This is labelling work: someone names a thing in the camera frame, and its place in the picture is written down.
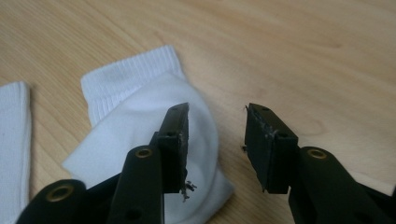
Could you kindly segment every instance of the light wood surface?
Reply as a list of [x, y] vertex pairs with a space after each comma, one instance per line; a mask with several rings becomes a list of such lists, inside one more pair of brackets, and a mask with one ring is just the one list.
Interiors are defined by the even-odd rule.
[[261, 193], [240, 147], [248, 103], [272, 108], [300, 146], [333, 153], [360, 182], [396, 184], [396, 2], [0, 1], [0, 85], [31, 88], [31, 197], [68, 178], [90, 131], [79, 80], [173, 45], [219, 129], [233, 197], [209, 223], [293, 223], [288, 195]]

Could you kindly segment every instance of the sock cuff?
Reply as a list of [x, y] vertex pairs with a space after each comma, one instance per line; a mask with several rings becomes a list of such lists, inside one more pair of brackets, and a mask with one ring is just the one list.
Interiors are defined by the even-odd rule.
[[28, 203], [31, 115], [24, 82], [0, 87], [0, 223], [13, 222]]
[[95, 69], [82, 78], [81, 87], [87, 102], [115, 95], [128, 96], [166, 72], [184, 79], [172, 46], [163, 46]]

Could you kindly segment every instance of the white sock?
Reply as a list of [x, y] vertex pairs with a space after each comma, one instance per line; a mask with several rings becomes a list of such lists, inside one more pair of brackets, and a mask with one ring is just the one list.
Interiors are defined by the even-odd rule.
[[218, 164], [218, 134], [205, 102], [185, 80], [170, 46], [94, 70], [82, 79], [94, 128], [64, 162], [91, 187], [119, 173], [127, 152], [147, 145], [167, 109], [190, 104], [187, 179], [198, 187], [183, 203], [166, 194], [166, 223], [205, 223], [233, 193]]
[[29, 200], [30, 116], [25, 83], [0, 87], [0, 223], [15, 223]]

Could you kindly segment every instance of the metal screw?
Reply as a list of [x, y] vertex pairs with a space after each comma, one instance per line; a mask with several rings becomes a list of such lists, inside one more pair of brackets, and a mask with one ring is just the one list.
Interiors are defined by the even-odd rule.
[[73, 191], [74, 191], [73, 185], [63, 184], [51, 190], [47, 194], [46, 199], [51, 203], [56, 203], [69, 197], [73, 193]]
[[306, 152], [308, 153], [309, 156], [318, 160], [324, 160], [327, 158], [326, 153], [324, 153], [322, 150], [319, 149], [311, 148], [308, 149]]
[[152, 155], [152, 151], [149, 148], [142, 148], [137, 150], [135, 155], [137, 158], [144, 159], [146, 157], [150, 157]]

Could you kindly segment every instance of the ribbed sock cuff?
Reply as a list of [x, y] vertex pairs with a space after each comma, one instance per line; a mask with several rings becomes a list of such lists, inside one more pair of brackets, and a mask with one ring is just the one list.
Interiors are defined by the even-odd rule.
[[176, 52], [164, 46], [91, 71], [81, 80], [92, 127], [142, 86], [170, 73], [183, 78]]

